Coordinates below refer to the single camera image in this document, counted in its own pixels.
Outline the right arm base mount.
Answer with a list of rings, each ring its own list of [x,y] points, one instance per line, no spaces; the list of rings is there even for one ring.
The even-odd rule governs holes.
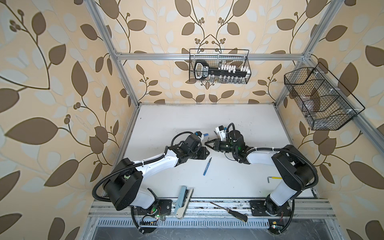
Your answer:
[[[279,221],[269,221],[268,231],[277,236],[284,234],[289,228],[295,211],[295,200],[288,200],[282,206],[277,206],[271,199],[251,200],[251,213],[254,217],[278,217]]]

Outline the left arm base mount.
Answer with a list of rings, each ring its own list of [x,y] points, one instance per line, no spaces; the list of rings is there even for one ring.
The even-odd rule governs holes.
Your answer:
[[[131,217],[135,227],[141,234],[154,232],[161,221],[166,220],[172,212],[172,200],[160,199],[148,208],[131,207]]]

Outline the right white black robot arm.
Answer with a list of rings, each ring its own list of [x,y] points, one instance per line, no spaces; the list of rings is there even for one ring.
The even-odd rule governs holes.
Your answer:
[[[226,128],[215,129],[216,139],[207,141],[205,146],[215,152],[229,153],[240,164],[263,164],[276,167],[282,181],[266,197],[265,212],[275,216],[283,205],[293,201],[306,189],[319,182],[316,167],[293,145],[283,148],[256,148],[246,145],[244,136],[233,123]]]

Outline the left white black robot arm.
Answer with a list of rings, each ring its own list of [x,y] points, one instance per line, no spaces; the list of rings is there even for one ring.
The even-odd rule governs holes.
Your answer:
[[[157,196],[141,186],[143,180],[187,160],[206,160],[210,152],[204,147],[203,140],[208,136],[208,133],[182,132],[159,155],[135,162],[129,158],[122,159],[109,175],[96,183],[92,190],[93,198],[112,203],[117,211],[127,207],[155,207]]]

